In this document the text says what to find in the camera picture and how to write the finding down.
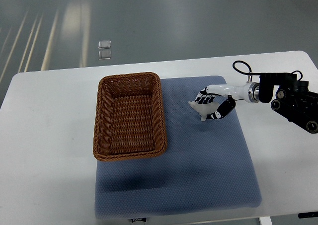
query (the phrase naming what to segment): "gray floor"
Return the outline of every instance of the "gray floor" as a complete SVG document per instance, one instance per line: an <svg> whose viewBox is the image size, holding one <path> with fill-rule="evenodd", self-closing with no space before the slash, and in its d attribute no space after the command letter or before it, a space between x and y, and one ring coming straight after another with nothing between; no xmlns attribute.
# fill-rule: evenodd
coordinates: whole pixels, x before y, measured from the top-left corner
<svg viewBox="0 0 318 225"><path fill-rule="evenodd" d="M317 66L317 26L318 0L0 0L0 105L18 72L293 50ZM112 58L99 61L104 39Z"/></svg>

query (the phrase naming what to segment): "brown wicker basket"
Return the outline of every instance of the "brown wicker basket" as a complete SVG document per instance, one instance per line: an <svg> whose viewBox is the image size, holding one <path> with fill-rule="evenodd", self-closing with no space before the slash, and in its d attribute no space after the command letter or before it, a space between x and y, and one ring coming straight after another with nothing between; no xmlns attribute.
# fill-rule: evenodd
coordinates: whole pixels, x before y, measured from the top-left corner
<svg viewBox="0 0 318 225"><path fill-rule="evenodd" d="M98 85L93 154L100 161L147 158L167 148L160 78L104 77Z"/></svg>

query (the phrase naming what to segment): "blue cushion pad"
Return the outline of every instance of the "blue cushion pad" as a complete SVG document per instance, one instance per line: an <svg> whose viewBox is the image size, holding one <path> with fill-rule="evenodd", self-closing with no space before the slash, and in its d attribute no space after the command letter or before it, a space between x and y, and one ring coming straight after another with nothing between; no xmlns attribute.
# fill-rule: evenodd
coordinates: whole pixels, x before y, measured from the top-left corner
<svg viewBox="0 0 318 225"><path fill-rule="evenodd" d="M161 80L168 149L154 158L98 161L97 218L259 206L260 190L235 110L202 122L188 105L207 85L225 83L220 76Z"/></svg>

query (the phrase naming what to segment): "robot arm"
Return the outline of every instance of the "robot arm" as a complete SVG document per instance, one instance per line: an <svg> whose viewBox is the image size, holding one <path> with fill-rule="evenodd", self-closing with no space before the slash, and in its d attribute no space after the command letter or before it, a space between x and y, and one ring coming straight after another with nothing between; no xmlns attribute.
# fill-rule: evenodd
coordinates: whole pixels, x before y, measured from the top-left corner
<svg viewBox="0 0 318 225"><path fill-rule="evenodd" d="M235 67L236 63L245 64L249 72L239 71ZM194 101L199 105L214 103L213 99L216 96L227 97L213 113L207 115L200 113L202 117L222 119L235 108L236 100L244 100L248 103L269 103L273 97L274 86L279 85L276 99L271 102L271 108L309 133L318 133L318 94L308 90L309 82L301 81L300 71L256 74L252 73L250 66L243 61L235 61L233 68L241 74L248 75L249 81L243 86L209 85L200 91ZM297 80L296 72L301 74L299 80ZM259 83L251 81L253 75L259 76ZM191 107L199 111L199 105Z"/></svg>

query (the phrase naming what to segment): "plush toy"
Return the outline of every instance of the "plush toy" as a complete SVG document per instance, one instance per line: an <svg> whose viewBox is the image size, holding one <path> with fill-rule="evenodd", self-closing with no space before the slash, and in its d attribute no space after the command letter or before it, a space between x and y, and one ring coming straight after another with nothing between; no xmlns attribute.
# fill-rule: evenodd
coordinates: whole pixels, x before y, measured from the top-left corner
<svg viewBox="0 0 318 225"><path fill-rule="evenodd" d="M217 102L210 102L207 104L199 104L198 102L188 102L189 105L197 111L201 116L201 121L204 122L207 119L207 115L216 112L219 107L219 103Z"/></svg>

